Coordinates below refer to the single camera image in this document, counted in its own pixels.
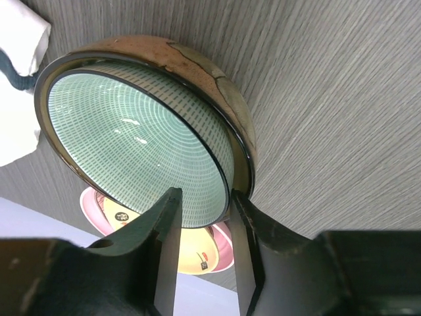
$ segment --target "white cloth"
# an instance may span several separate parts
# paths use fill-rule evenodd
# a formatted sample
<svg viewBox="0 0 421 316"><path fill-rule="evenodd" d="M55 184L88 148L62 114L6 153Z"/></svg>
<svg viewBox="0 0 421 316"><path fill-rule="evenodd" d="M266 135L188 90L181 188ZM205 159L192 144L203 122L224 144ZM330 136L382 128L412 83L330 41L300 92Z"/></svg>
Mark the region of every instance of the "white cloth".
<svg viewBox="0 0 421 316"><path fill-rule="evenodd" d="M51 25L19 0L0 0L0 49L21 76L37 72L50 31ZM33 152L39 132L32 93L14 89L0 72L0 166Z"/></svg>

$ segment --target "gray wood grain surface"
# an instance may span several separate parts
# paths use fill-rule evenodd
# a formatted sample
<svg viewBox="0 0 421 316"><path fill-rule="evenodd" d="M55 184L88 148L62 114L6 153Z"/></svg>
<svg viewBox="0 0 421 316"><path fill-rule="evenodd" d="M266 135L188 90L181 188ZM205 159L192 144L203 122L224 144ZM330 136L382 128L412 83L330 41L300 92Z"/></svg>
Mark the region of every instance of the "gray wood grain surface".
<svg viewBox="0 0 421 316"><path fill-rule="evenodd" d="M253 201L293 230L421 228L421 1L24 2L53 25L45 62L151 34L218 64L253 114ZM0 196L95 232L78 205L86 185L45 139L0 180ZM205 278L235 288L234 270Z"/></svg>

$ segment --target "white surface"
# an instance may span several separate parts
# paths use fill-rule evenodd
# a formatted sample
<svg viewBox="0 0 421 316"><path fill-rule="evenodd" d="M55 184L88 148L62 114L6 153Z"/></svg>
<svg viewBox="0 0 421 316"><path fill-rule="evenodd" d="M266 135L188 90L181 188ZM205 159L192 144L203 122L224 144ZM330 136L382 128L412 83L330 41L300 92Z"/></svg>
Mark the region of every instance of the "white surface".
<svg viewBox="0 0 421 316"><path fill-rule="evenodd" d="M0 1L0 48L21 76L37 72L51 25L19 0Z"/></svg>
<svg viewBox="0 0 421 316"><path fill-rule="evenodd" d="M62 238L83 247L98 239L83 230L3 198L0 198L0 217L0 238ZM237 294L196 276L179 273L174 316L196 315L238 316Z"/></svg>
<svg viewBox="0 0 421 316"><path fill-rule="evenodd" d="M38 70L48 48L51 25L19 0L0 0L0 49L21 76ZM34 98L14 89L0 73L0 166L31 152L38 144Z"/></svg>

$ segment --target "ceramic bowl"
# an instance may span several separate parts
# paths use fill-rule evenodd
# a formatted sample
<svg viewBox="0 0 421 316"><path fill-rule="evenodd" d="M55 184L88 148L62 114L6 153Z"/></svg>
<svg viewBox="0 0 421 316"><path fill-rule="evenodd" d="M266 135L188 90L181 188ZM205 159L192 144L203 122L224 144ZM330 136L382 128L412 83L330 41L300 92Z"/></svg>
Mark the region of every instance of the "ceramic bowl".
<svg viewBox="0 0 421 316"><path fill-rule="evenodd" d="M118 213L128 214L130 210L121 207L93 188L87 188L80 196L80 207L86 219L102 235L107 236L121 226L124 221L112 226L110 219ZM234 254L230 230L224 223L217 223L207 228L182 228L180 238L180 256L178 272L190 275L203 275L224 271L234 264Z"/></svg>
<svg viewBox="0 0 421 316"><path fill-rule="evenodd" d="M234 178L226 127L173 79L103 61L62 73L47 110L78 168L128 209L142 214L175 187L183 190L183 227L210 225L226 212Z"/></svg>
<svg viewBox="0 0 421 316"><path fill-rule="evenodd" d="M121 68L122 63L125 63L125 69ZM71 83L72 80L77 81L76 75L84 84L78 86L75 82ZM73 95L66 91L67 85L72 85ZM135 89L137 93L130 92L128 87ZM130 137L134 136L130 140L131 144L128 144L128 140L119 142L115 139L111 144L110 129L116 120L127 119L126 126L140 122L137 118L117 117L122 112L134 113L135 109L133 103L120 107L118 100L112 96L113 89L119 90L126 96L128 93L132 98L137 94L137 99L143 99L143 104L150 104L148 111L159 108L152 104L157 102L162 105L161 111L165 109L173 114L166 116L161 113L159 122L153 123L162 123L167 127L169 122L172 124L168 130L161 128L159 131L159 133L164 130L168 132L166 139L160 140L161 148L155 148L154 151L146 150L151 142L142 135L135 135L133 132L135 126L131 126L132 131L126 131ZM85 100L87 93L94 95L90 101L101 97L97 102L87 102ZM226 206L231 188L247 196L253 192L257 154L253 123L247 105L235 85L215 64L179 43L153 36L120 36L81 47L46 67L37 81L34 97L41 129L60 157L96 190L134 211L142 213L147 209L156 195L162 193L160 191L162 187L165 186L167 189L168 185L181 186L185 193L184 204L186 201L188 206L186 211L184 210L183 226L200 227L226 218ZM194 99L195 105L190 107L190 111L196 110L195 115L191 115L185 109L185 105L180 104L185 101L185 97L189 99L187 104ZM69 102L72 100L78 100L84 105L89 103L91 106L75 111L74 107L69 107ZM105 100L114 101L118 109L111 108L104 111L103 105L109 103ZM118 127L113 129L114 138L118 134L115 130L120 131L120 129ZM153 131L153 127L150 126L149 135L156 140L160 136ZM167 166L170 172L166 174L166 181L155 181L157 184L153 179L156 167L160 167L158 165L161 164L158 162L160 159L156 158L166 157L171 160L170 155L162 156L162 152L164 147L169 148L168 143L174 138L177 142L183 140L188 143L187 150L182 150L181 146L177 145L172 147L172 149L176 147L173 157L177 159L182 157L185 164ZM86 139L89 140L89 145L86 145ZM141 153L133 150L134 146L142 145L146 146L143 146ZM196 155L203 157L202 161L206 162L205 167L197 165L191 167L191 160ZM153 166L139 165L140 162L146 161L141 156L151 160L150 164ZM99 172L100 168L94 159L109 163L103 167L106 173ZM189 177L195 184L186 184L187 180L181 179L180 174ZM150 190L148 186L144 186L143 182L148 177L151 179L146 181L148 185L154 184L159 190L156 187ZM145 195L145 201L137 198L142 194Z"/></svg>

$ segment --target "bowl rim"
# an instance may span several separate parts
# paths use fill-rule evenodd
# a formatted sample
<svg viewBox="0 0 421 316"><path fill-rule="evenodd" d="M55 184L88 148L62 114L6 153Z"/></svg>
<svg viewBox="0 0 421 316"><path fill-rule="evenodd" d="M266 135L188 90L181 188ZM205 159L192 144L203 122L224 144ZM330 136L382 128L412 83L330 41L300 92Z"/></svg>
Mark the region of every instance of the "bowl rim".
<svg viewBox="0 0 421 316"><path fill-rule="evenodd" d="M169 76L173 80L179 82L191 92L193 92L199 99L208 103L210 107L214 110L214 112L224 121L227 127L227 131L229 134L233 136L236 143L238 144L241 152L242 158L245 161L247 166L247 176L248 176L248 185L247 191L241 190L247 197L251 197L255 188L255 174L256 174L256 166L253 156L251 154L251 149L248 148L247 142L243 139L246 137L242 135L239 129L235 126L232 122L231 118L224 112L223 109L219 106L219 104L207 93L205 93L201 88L195 85L193 82L185 79L184 77L170 72L165 69L163 66L155 65L146 61L138 56L128 55L124 53L119 53L116 51L103 51L97 49L85 49L83 47L80 48L81 50L71 52L65 56L59 57L58 59L54 60L52 63L47 65L44 70L39 75L37 80L35 92L34 92L34 99L35 99L35 108L36 108L36 115L38 117L38 121L41 120L39 115L39 106L40 106L40 97L43 95L42 85L46 82L51 80L52 75L57 75L57 73L63 73L66 70L71 70L73 68L78 68L79 66L88 65L90 63L95 63L97 61L128 61L130 63L146 66L155 71L159 71L166 76ZM234 165L234 184L235 184L235 174L237 171L238 166Z"/></svg>
<svg viewBox="0 0 421 316"><path fill-rule="evenodd" d="M95 199L95 189L88 186L85 190L82 191L82 193L80 194L79 197L79 204L80 204L80 209L82 210L82 213L85 215L86 219L88 220L88 222L92 225L93 228L95 228L96 230L98 230L98 232L100 232L103 236L108 236L109 234L112 234L112 227L110 225L110 223L107 221L107 219L104 217L103 214L101 214L101 216L104 219L103 224L98 224L98 222L96 222L95 220L93 220L93 217L91 216L91 212L101 212L101 208L98 206L98 204L95 202L95 205L97 206L97 209L93 209L93 210L88 210L85 207L85 201L86 199L89 199L90 197L92 197L93 199ZM109 233L107 234L106 231L103 229L102 225L106 225L107 226L107 231L109 231Z"/></svg>
<svg viewBox="0 0 421 316"><path fill-rule="evenodd" d="M102 76L105 78L110 78L112 80L116 80L117 82L121 82L133 89L135 89L136 91L141 92L142 94L147 95L147 97L150 97L151 99L153 99L154 101L156 101L157 103L159 103L161 106L163 106L165 109L169 110L177 119L179 119L189 130L190 132L200 141L201 145L206 149L207 153L210 155L211 159L213 160L216 168L218 169L220 178L222 180L222 183L224 185L224 191L225 191L225 202L224 202L224 208L221 210L221 212L219 213L218 217L208 223L205 224L203 226L194 226L194 227L183 227L182 228L203 228L203 227L207 227L210 226L214 223L218 223L220 222L225 214L227 213L228 210L228 206L230 203L230 186L228 185L228 181L224 172L224 169L221 167L218 159L215 157L214 153L212 152L212 149L207 145L207 143L202 139L202 137L199 135L199 133L197 133L195 131L195 129L190 125L190 123L188 123L188 121L186 121L183 116L179 115L175 110L173 110L170 106L168 106L167 104L165 104L163 101L161 101L159 98L157 98L156 96L154 96L153 94L151 94L150 92L148 92L147 90L133 84L132 82L125 80L123 78L119 78L117 76L114 76L112 74L108 74L105 72L101 72L100 70L92 70L92 69L83 69L83 68L73 68L70 70L66 70L62 73L60 73L58 76L56 76L51 83L48 85L47 87L47 97L45 100L45 104L43 105L45 107L45 113L42 114L41 117L38 118L39 124L41 125L41 129L44 130L44 127L46 127L46 125L51 127L51 131L50 133L46 133L47 136L47 140L50 143L50 146L55 150L55 152L60 156L60 158L72 169L77 169L78 172L77 174L79 175L79 177L84 180L86 183L88 183L91 187L93 187L95 190L97 190L98 192L102 193L105 197L110 198L112 201L114 201L115 203L123 206L123 207L127 207L126 205L120 203L119 201L117 201L115 198L113 198L111 196L110 193L107 193L106 191L104 191L104 189L102 189L90 176L88 176L79 166L78 164L73 160L73 158L71 157L71 155L69 154L69 152L66 150L64 144L60 141L59 136L57 135L57 133L55 132L55 129L53 127L53 124L51 122L51 117L49 114L49 110L48 110L48 100L49 100L49 96L51 93L51 89L53 88L53 86L60 81L61 79L67 77L67 76L71 76L73 74L94 74L96 76Z"/></svg>
<svg viewBox="0 0 421 316"><path fill-rule="evenodd" d="M217 234L220 234L223 237L224 242L231 249L231 252L230 252L230 255L229 255L229 258L231 259L230 263L227 264L226 266L221 267L221 268L218 269L218 266L219 266L219 264L222 261L221 253L219 253L219 257L220 257L219 264L216 266L216 268L213 271L210 272L210 273L218 273L218 272L222 272L222 271L228 270L230 267L232 267L234 265L234 247L232 246L232 237L231 237L230 229L228 228L228 226L226 225L225 222L215 223L215 224L213 224L210 227L214 230L214 233L216 231ZM221 246L221 245L218 244L218 242L216 242L216 245L218 246L218 251L220 251L220 247L219 246Z"/></svg>

